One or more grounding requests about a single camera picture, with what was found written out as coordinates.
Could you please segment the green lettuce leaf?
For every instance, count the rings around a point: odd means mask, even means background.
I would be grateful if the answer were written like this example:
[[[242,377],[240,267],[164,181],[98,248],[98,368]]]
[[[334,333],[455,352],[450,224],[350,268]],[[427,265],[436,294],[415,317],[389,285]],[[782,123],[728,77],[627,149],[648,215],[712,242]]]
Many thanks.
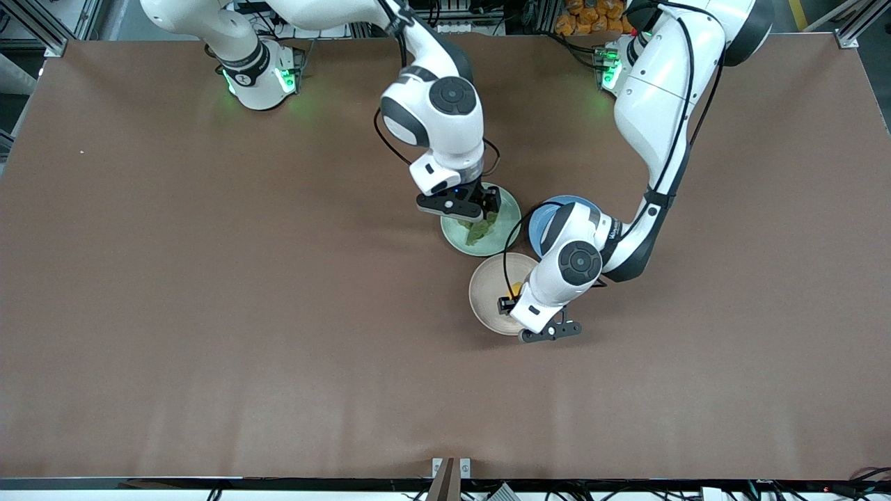
[[[480,240],[486,237],[496,224],[498,212],[488,212],[487,215],[478,222],[461,221],[461,225],[467,230],[465,236],[465,244],[467,246],[475,246]]]

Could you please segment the beige plate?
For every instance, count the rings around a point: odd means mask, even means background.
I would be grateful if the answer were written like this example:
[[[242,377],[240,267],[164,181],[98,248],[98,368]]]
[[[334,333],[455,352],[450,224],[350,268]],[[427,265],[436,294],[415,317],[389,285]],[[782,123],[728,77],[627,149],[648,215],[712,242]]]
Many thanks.
[[[507,297],[507,283],[525,282],[537,260],[520,253],[498,254],[486,259],[471,276],[468,297],[474,315],[492,332],[516,338],[523,326],[510,316],[500,316],[497,301]]]

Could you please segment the light green plate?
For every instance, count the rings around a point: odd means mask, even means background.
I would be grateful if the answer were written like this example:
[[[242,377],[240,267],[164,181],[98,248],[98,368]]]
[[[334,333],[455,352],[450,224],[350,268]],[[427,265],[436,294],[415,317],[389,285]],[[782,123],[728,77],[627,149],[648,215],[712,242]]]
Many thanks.
[[[445,240],[467,255],[474,257],[491,257],[497,253],[502,253],[504,248],[513,244],[518,237],[519,231],[514,226],[521,221],[521,206],[517,203],[515,197],[500,185],[500,210],[496,224],[492,231],[480,240],[475,246],[467,246],[464,242],[466,236],[466,228],[461,225],[461,221],[452,218],[440,218],[440,225]]]

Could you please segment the blue plate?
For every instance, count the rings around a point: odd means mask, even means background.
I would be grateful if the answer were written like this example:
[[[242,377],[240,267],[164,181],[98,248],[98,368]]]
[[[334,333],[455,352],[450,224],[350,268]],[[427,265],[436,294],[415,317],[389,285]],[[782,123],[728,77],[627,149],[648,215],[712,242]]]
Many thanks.
[[[591,202],[591,200],[578,196],[553,196],[537,208],[531,215],[528,222],[528,238],[533,247],[533,251],[537,254],[537,259],[541,260],[545,252],[542,248],[542,241],[546,234],[547,225],[553,218],[553,214],[557,212],[560,206],[577,202],[590,208],[592,212],[598,212],[599,207]]]

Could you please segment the metal table edge bracket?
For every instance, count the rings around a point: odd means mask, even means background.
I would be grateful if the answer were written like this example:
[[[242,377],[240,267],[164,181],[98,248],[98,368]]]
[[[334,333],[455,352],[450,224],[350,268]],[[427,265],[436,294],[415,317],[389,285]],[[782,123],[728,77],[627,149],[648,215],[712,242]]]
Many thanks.
[[[425,501],[464,501],[462,481],[471,478],[471,459],[432,459],[432,475]]]

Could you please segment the aluminium frame with corner bracket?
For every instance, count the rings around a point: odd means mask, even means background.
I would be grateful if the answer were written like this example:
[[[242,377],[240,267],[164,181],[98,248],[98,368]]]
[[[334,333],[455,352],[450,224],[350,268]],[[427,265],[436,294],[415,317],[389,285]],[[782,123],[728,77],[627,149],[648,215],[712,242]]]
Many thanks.
[[[64,54],[73,40],[98,39],[111,0],[0,0],[0,50]]]
[[[860,46],[858,38],[891,10],[891,0],[784,0],[800,33],[827,28],[841,49]]]

